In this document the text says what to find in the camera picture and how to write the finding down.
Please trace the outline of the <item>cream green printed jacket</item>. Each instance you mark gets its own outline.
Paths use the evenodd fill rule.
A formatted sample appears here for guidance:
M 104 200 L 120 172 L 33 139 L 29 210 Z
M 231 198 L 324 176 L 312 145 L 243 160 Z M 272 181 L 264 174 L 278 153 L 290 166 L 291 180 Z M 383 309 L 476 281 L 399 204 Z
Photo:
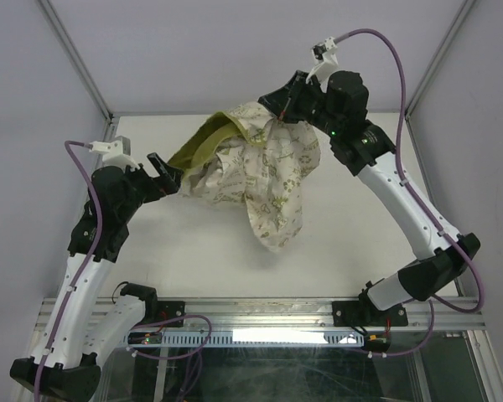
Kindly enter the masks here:
M 315 130 L 279 121 L 257 102 L 209 116 L 169 159 L 180 193 L 215 207 L 242 206 L 253 234 L 280 251 L 303 227 L 303 180 L 319 166 Z

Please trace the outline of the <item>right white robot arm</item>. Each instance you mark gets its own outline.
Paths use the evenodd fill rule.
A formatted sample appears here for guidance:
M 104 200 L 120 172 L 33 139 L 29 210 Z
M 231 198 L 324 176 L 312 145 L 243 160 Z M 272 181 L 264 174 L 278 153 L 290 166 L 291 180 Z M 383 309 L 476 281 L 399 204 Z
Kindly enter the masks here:
M 461 234 L 412 182 L 390 137 L 368 120 L 368 98 L 356 72 L 337 71 L 322 86 L 297 71 L 258 102 L 283 123 L 306 122 L 326 134 L 335 158 L 379 198 L 407 238 L 416 260 L 359 295 L 360 319 L 377 324 L 388 309 L 424 302 L 461 276 L 480 241 Z

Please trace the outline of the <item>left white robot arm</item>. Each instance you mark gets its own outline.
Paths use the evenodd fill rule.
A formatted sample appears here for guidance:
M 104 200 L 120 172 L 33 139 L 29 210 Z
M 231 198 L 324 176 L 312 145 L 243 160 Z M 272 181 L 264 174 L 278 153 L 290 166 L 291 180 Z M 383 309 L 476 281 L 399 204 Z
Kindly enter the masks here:
M 95 326 L 89 321 L 101 286 L 129 236 L 128 223 L 144 204 L 179 191 L 182 171 L 157 153 L 148 154 L 157 172 L 142 165 L 105 166 L 86 174 L 89 199 L 73 228 L 65 278 L 44 334 L 28 358 L 13 361 L 10 376 L 35 398 L 88 401 L 113 349 L 136 324 L 149 325 L 159 313 L 156 291 L 130 283 Z

